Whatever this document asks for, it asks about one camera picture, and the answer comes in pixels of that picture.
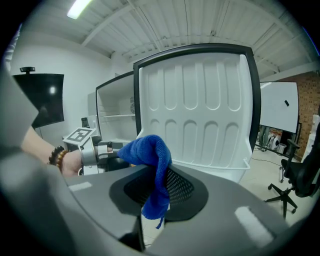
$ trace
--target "floor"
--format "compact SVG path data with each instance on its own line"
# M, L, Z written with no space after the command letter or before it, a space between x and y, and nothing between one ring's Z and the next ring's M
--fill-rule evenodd
M279 167L281 165L281 159L287 158L281 157L271 151L262 152L255 148L250 162L251 169L246 171L240 181L240 185L261 200L277 197L277 192L273 189L268 190L270 183L273 183L281 190L291 187L286 178L284 178L283 183L280 183L281 171L279 170ZM318 191L313 197L300 198L292 191L290 197L297 204L298 209L295 214L292 214L291 211L293 210L293 207L290 204L287 205L286 222L291 226L308 216L319 195L320 193ZM273 207L281 216L283 215L282 201L270 202L268 205ZM160 223L160 219L149 220L143 216L141 217L144 244L148 248L161 233L164 225L162 224L160 229L156 229L156 226Z

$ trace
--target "blue cloth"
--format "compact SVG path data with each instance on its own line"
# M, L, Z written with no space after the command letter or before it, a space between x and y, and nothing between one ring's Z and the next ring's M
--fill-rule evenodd
M169 193L164 180L169 164L172 163L170 150L157 135L148 135L131 141L118 152L118 156L130 164L151 165L156 167L155 189L145 202L142 214L149 220L160 219L160 228L169 206Z

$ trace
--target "black office chair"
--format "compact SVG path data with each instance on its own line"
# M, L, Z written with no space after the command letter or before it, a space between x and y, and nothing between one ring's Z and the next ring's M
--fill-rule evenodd
M266 200L265 202L283 201L283 217L286 218L287 215L287 203L292 205L294 209L292 213L296 212L298 206L289 197L291 190L300 197L308 197L313 195L319 188L320 185L320 175L316 181L316 184L312 184L317 172L320 169L320 124L317 126L314 144L312 146L310 154L304 159L303 162L292 162L292 158L295 154L296 149L299 146L294 143L291 139L287 140L291 145L291 152L288 160L282 159L281 165L284 168L284 177L289 179L289 183L292 184L291 188L287 188L282 191L280 188L276 187L272 183L268 186L268 190L274 188L280 196Z

